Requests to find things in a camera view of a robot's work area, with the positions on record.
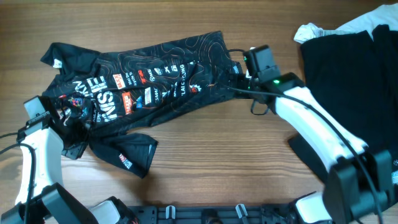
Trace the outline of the black garment pile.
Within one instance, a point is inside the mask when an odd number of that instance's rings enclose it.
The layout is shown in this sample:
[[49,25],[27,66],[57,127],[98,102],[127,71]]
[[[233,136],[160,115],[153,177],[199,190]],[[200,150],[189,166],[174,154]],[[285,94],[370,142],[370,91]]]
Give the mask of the black garment pile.
[[397,183],[397,31],[328,35],[300,46],[307,88],[318,103],[372,150],[392,156]]

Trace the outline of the white garment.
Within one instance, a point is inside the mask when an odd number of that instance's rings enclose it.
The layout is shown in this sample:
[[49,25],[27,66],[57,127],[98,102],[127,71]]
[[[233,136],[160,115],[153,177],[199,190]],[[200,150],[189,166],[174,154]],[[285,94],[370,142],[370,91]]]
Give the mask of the white garment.
[[303,24],[297,29],[293,40],[303,44],[327,35],[356,34],[362,31],[366,31],[373,39],[372,32],[379,25],[388,25],[390,30],[397,31],[397,3],[383,4],[333,30],[323,29],[311,22]]

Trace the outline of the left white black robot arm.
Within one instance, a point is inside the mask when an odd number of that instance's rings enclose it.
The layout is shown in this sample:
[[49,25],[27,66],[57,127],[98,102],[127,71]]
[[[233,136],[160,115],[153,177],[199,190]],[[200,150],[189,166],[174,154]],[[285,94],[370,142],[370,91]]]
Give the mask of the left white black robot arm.
[[23,155],[22,182],[15,206],[1,215],[1,223],[139,223],[134,212],[115,197],[86,208],[63,186],[61,156],[66,131],[49,98],[24,102],[29,115],[15,133]]

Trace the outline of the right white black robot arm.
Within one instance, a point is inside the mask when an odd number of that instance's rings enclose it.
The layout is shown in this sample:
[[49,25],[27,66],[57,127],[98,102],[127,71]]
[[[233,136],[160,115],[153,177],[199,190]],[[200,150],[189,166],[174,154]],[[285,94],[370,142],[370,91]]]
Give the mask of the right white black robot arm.
[[371,152],[368,144],[337,122],[293,73],[281,75],[276,66],[229,75],[230,90],[262,103],[296,129],[326,170],[323,191],[293,204],[297,223],[349,223],[382,213],[395,201],[392,158],[387,149]]

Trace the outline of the black orange printed cycling jersey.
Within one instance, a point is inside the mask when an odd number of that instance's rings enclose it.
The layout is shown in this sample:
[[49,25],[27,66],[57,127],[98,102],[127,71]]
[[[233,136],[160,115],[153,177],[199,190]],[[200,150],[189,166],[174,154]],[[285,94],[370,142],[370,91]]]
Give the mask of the black orange printed cycling jersey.
[[232,100],[224,84],[242,72],[220,31],[123,52],[54,42],[41,61],[58,70],[44,96],[90,100],[87,147],[138,177],[147,175],[157,148],[138,129]]

